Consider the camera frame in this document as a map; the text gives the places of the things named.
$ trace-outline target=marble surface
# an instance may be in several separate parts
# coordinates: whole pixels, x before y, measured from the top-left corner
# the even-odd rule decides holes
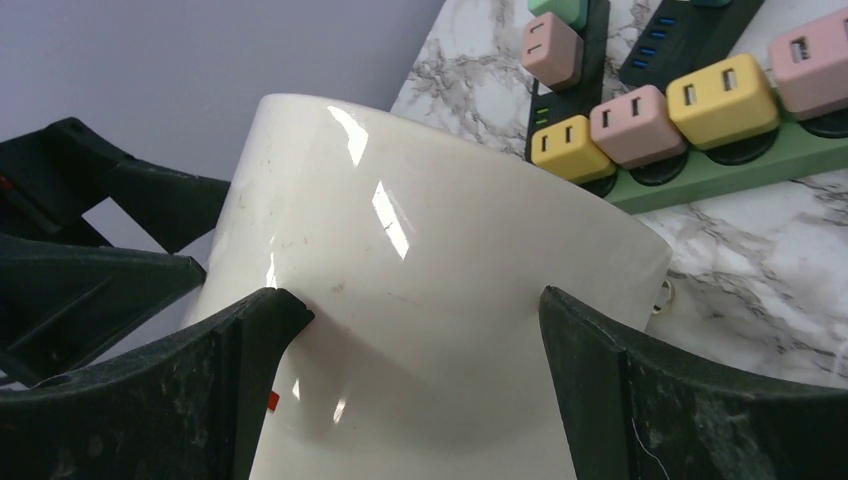
[[[605,99],[659,0],[612,0]],[[734,53],[769,71],[774,36],[844,0],[766,0]],[[530,75],[523,0],[447,0],[392,112],[519,157]],[[848,170],[638,215],[674,248],[677,295],[648,333],[788,380],[848,388]]]

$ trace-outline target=glossy white surface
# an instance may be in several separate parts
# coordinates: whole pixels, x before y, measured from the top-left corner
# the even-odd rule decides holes
[[[537,321],[557,285],[644,329],[671,251],[507,155],[364,107],[264,98],[187,322],[260,287],[316,319],[252,478],[573,478]]]

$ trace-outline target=gray wall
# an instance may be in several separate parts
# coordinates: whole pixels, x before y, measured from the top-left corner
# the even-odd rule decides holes
[[[388,110],[443,2],[0,0],[0,141],[73,115],[136,157],[229,179],[264,94]],[[161,251],[114,204],[86,218]],[[183,253],[205,263],[208,237]],[[174,331],[186,304],[110,355]]]

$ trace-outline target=pink usb charger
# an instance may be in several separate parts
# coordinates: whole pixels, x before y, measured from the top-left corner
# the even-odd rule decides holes
[[[657,87],[645,85],[604,102],[589,115],[592,140],[613,162],[630,170],[686,151]]]
[[[551,90],[580,81],[583,39],[551,12],[534,18],[524,28],[521,65]]]
[[[777,37],[769,59],[783,105],[799,120],[848,108],[848,8]]]

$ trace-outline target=scratch mark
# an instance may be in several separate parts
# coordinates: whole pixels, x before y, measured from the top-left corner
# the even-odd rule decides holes
[[[641,439],[641,438],[639,438],[639,429],[638,429],[638,428],[636,428],[636,420],[634,420],[634,419],[632,419],[632,418],[631,418],[631,419],[630,419],[630,423],[631,423],[631,424],[633,424],[633,433],[636,435],[636,441],[637,441],[637,442],[639,442],[639,446],[640,446],[640,447],[642,447],[642,450],[644,450],[644,451],[645,451],[645,453],[647,453],[647,454],[648,454],[648,456],[650,456],[651,458],[653,458],[654,460],[656,460],[656,461],[657,461],[657,463],[659,463],[659,464],[660,464],[660,468],[662,468],[662,469],[663,469],[663,473],[665,474],[665,478],[666,478],[666,480],[671,480],[671,477],[669,477],[669,476],[668,476],[668,472],[665,470],[665,465],[663,465],[663,464],[662,464],[662,462],[660,461],[659,457],[657,457],[657,456],[656,456],[656,455],[654,455],[653,453],[649,452],[649,451],[648,451],[648,449],[647,449],[647,448],[645,448],[645,444],[644,444],[644,443],[642,443],[642,439]]]
[[[418,308],[424,308],[424,305],[421,305],[420,303],[415,302],[415,301],[413,301],[413,300],[410,300],[410,299],[408,299],[408,298],[406,298],[406,297],[404,297],[404,296],[401,296],[401,295],[395,295],[395,294],[394,294],[394,293],[392,293],[392,292],[386,292],[386,293],[387,293],[390,297],[395,297],[395,298],[397,298],[398,300],[400,300],[401,302],[406,302],[406,303],[408,303],[408,304],[410,304],[410,305],[415,305],[415,306],[416,306],[416,307],[418,307]]]
[[[56,480],[59,478],[67,478],[76,473],[76,471],[77,467],[74,464],[74,454],[67,448],[62,447],[59,450],[59,459],[56,464],[56,469],[53,470],[53,474],[50,475],[50,479]]]
[[[101,453],[103,453],[103,440],[100,439],[100,435],[88,437],[88,456],[96,458]]]

